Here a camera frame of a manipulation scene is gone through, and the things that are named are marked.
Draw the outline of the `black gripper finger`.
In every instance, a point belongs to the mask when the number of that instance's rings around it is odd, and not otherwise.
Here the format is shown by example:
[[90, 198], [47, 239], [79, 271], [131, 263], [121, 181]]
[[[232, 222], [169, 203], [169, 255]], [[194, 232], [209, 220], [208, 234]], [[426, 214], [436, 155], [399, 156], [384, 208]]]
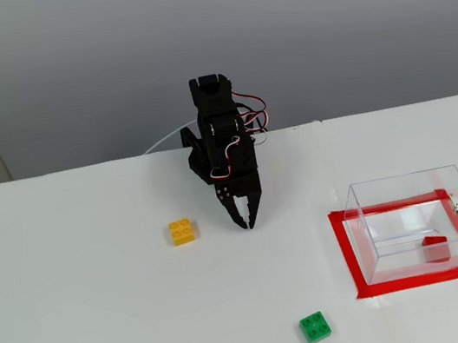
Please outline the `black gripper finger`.
[[251, 193], [246, 196], [247, 199], [247, 209], [248, 209], [248, 214], [249, 214], [249, 228], [254, 229], [255, 222], [257, 220], [258, 216], [258, 208], [259, 208], [259, 202], [261, 200], [261, 192], [257, 193]]
[[222, 206], [226, 209], [229, 216], [231, 216], [232, 221], [236, 223], [236, 225], [243, 229], [249, 228], [247, 222], [244, 220], [242, 215], [240, 215], [233, 196], [220, 197], [219, 201], [221, 202]]

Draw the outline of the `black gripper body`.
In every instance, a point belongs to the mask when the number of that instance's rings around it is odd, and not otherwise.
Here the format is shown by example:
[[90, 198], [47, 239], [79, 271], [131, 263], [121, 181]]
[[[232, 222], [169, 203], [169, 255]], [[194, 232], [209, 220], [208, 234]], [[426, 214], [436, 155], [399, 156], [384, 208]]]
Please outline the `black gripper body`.
[[219, 200], [237, 196], [261, 195], [262, 191], [257, 169], [244, 174], [230, 176], [224, 180], [219, 179], [213, 186]]

